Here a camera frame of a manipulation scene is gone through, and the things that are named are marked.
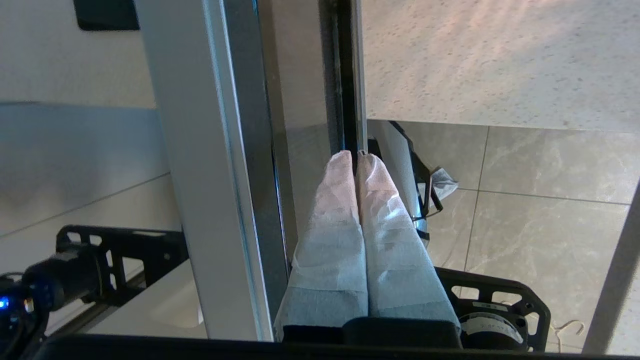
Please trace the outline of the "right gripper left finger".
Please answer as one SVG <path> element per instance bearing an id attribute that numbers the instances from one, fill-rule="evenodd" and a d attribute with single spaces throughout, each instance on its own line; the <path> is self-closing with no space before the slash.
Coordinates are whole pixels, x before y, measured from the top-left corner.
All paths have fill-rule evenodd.
<path id="1" fill-rule="evenodd" d="M 274 321 L 286 326 L 342 327 L 368 316 L 365 242 L 355 193 L 352 154 L 327 162 L 307 228 Z"/>

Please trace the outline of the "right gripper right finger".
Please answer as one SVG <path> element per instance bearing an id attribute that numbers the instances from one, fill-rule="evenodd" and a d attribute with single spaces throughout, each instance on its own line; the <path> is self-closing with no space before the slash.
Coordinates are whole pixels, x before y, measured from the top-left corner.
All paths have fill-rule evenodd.
<path id="1" fill-rule="evenodd" d="M 369 314 L 460 322 L 384 162 L 360 152 L 358 208 L 366 254 Z"/>

